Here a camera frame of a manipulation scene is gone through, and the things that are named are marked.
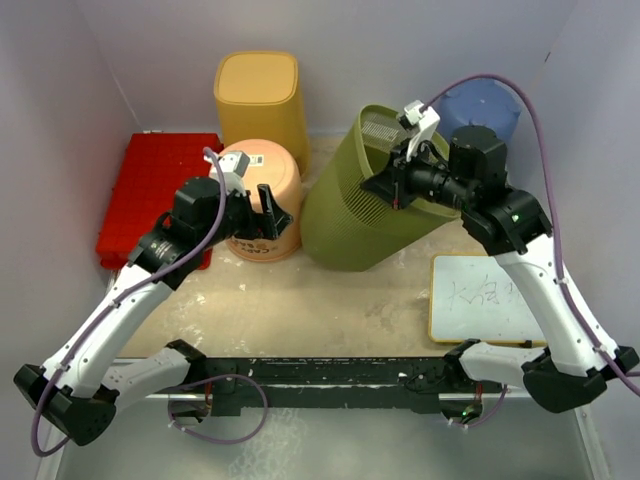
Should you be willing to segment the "red plastic tray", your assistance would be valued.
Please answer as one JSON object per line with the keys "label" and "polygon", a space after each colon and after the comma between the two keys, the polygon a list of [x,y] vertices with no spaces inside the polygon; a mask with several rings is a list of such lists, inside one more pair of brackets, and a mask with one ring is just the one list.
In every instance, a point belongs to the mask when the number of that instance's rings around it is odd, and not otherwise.
{"label": "red plastic tray", "polygon": [[223,150],[213,132],[134,133],[112,189],[95,247],[101,267],[118,270],[140,237],[169,210],[176,190],[194,176],[206,176],[210,164],[202,150]]}

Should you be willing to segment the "pink bin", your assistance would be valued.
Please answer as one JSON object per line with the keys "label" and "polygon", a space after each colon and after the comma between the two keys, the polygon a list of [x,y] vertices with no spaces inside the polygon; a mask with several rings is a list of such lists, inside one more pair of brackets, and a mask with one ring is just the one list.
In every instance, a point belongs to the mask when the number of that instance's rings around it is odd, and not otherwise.
{"label": "pink bin", "polygon": [[274,203],[292,217],[292,222],[275,240],[245,239],[236,235],[227,240],[228,248],[238,257],[256,262],[274,262],[294,253],[301,245],[299,214],[302,204],[302,181],[292,155],[281,145],[264,139],[241,140],[225,147],[219,155],[224,171],[238,158],[248,158],[240,179],[250,192],[251,207],[262,212],[259,185],[267,185]]}

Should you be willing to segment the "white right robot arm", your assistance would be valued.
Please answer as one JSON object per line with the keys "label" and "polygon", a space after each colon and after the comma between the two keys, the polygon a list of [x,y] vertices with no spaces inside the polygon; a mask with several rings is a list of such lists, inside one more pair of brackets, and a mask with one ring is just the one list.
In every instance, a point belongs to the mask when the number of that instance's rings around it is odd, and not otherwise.
{"label": "white right robot arm", "polygon": [[495,346],[470,339],[446,354],[446,383],[467,391],[478,381],[526,390],[545,410],[586,405],[621,380],[633,393],[639,355],[616,343],[594,318],[561,258],[553,226],[535,196],[507,182],[507,146],[484,126],[457,129],[436,164],[429,140],[411,153],[402,141],[362,190],[395,210],[415,199],[457,210],[466,232],[510,277],[544,336],[545,347]]}

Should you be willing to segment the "olive green ribbed bin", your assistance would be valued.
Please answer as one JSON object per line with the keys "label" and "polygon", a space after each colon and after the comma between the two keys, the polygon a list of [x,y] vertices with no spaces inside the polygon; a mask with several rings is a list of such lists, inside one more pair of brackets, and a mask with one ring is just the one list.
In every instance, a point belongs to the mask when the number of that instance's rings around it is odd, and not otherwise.
{"label": "olive green ribbed bin", "polygon": [[306,194],[301,244],[323,268],[366,271],[459,218],[455,210],[420,198],[396,211],[361,189],[385,167],[391,148],[407,138],[396,115],[382,105],[363,107]]}

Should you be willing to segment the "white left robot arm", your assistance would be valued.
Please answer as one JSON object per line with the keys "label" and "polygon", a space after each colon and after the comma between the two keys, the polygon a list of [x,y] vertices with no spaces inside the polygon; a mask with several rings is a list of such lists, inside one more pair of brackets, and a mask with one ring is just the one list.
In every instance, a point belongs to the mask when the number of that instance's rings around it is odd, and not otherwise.
{"label": "white left robot arm", "polygon": [[202,387],[207,358],[183,340],[121,370],[112,363],[145,319],[203,262],[205,253],[231,237],[276,240],[292,215],[266,184],[250,194],[209,177],[193,177],[175,193],[170,210],[143,235],[99,306],[42,365],[23,365],[14,383],[34,408],[78,446],[95,441],[115,416],[149,394]]}

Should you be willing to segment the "blue plastic bucket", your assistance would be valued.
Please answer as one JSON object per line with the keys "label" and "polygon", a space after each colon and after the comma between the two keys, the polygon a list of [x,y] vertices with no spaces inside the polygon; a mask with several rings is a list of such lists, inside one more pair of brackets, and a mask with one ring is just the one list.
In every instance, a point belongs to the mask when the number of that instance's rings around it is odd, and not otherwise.
{"label": "blue plastic bucket", "polygon": [[435,105],[440,116],[437,132],[449,142],[463,126],[493,130],[509,144],[518,125],[521,106],[513,94],[492,79],[468,80],[444,93]]}

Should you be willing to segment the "yellow ribbed waste basket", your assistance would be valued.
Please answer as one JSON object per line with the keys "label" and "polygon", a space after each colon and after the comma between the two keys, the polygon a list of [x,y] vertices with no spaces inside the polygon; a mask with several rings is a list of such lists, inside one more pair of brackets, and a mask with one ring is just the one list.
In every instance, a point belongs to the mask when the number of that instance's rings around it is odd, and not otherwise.
{"label": "yellow ribbed waste basket", "polygon": [[213,96],[225,145],[264,139],[284,147],[301,176],[311,147],[298,61],[284,51],[238,51],[219,63]]}

